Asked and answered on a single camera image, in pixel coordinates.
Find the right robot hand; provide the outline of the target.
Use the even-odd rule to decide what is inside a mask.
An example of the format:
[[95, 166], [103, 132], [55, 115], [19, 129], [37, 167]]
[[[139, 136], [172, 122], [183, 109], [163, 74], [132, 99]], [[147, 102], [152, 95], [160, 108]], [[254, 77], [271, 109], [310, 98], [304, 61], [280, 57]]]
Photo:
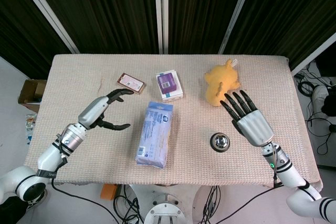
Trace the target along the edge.
[[252, 146], [263, 147], [272, 141], [273, 129], [245, 91], [225, 93], [224, 97], [226, 100], [221, 100], [220, 104], [232, 118], [235, 129]]

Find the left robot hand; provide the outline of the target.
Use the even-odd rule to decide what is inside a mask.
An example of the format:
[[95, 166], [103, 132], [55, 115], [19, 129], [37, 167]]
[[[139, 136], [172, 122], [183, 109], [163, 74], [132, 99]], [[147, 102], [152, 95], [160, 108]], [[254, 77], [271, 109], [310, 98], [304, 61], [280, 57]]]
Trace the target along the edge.
[[87, 130], [94, 129], [96, 126], [114, 131], [122, 131], [130, 127], [130, 124], [114, 125], [104, 121], [104, 112], [108, 106], [114, 102], [123, 102], [122, 95], [132, 95], [129, 89], [115, 89], [106, 96], [98, 97], [93, 100], [78, 116], [78, 123]]

